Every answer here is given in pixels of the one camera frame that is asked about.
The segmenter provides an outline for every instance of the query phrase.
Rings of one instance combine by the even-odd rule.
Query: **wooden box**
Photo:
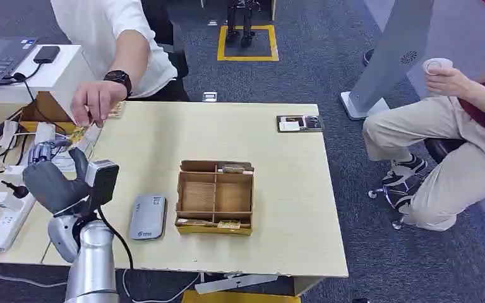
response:
[[[180,234],[252,233],[254,168],[247,162],[181,162],[176,205]]]

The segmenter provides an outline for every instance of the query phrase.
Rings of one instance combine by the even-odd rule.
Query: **portable wifi device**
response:
[[[134,240],[156,239],[162,235],[166,199],[157,194],[137,196],[129,225],[129,237]]]

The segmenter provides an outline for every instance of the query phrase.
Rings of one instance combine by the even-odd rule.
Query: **gray stand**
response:
[[[433,5],[434,0],[395,0],[369,65],[352,91],[341,93],[351,119],[389,109],[382,96],[422,59]]]

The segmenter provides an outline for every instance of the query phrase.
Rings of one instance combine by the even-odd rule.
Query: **wristwatch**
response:
[[[133,85],[131,84],[131,78],[129,77],[129,75],[125,71],[120,71],[120,70],[109,71],[105,75],[105,78],[103,78],[103,80],[121,83],[121,84],[125,85],[125,87],[127,88],[127,97],[126,98],[129,98],[129,96],[131,96],[131,94],[133,93],[131,91],[131,89],[133,88]]]

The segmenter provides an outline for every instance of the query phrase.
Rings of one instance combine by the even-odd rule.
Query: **small black box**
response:
[[[42,46],[38,54],[34,57],[34,62],[38,64],[52,63],[60,52],[58,46]]]

